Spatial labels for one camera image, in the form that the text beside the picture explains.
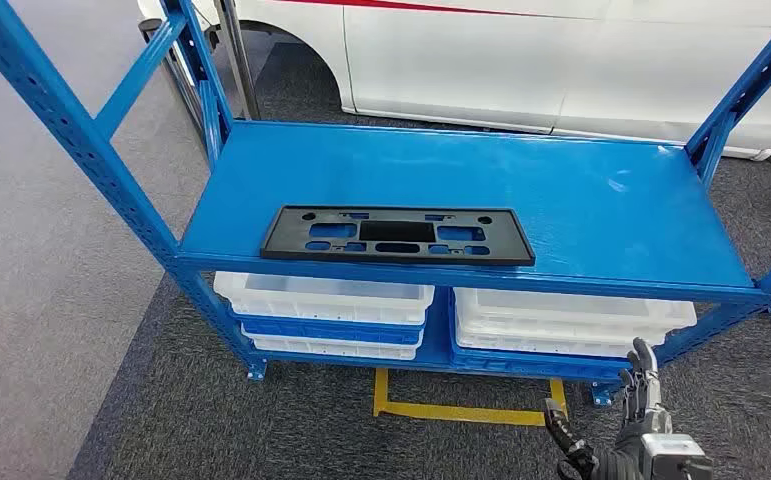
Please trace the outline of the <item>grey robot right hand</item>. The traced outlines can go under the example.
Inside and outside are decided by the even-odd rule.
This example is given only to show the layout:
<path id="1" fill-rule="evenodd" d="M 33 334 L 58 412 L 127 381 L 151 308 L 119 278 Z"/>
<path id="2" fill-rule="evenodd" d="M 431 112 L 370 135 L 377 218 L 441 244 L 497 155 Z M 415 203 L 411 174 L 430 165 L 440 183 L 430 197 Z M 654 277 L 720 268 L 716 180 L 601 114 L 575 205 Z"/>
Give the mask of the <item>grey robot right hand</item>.
<path id="1" fill-rule="evenodd" d="M 636 337 L 627 353 L 629 370 L 621 370 L 624 418 L 616 437 L 618 446 L 639 441 L 645 434 L 671 434 L 672 418 L 662 404 L 658 362 L 652 346 Z"/>

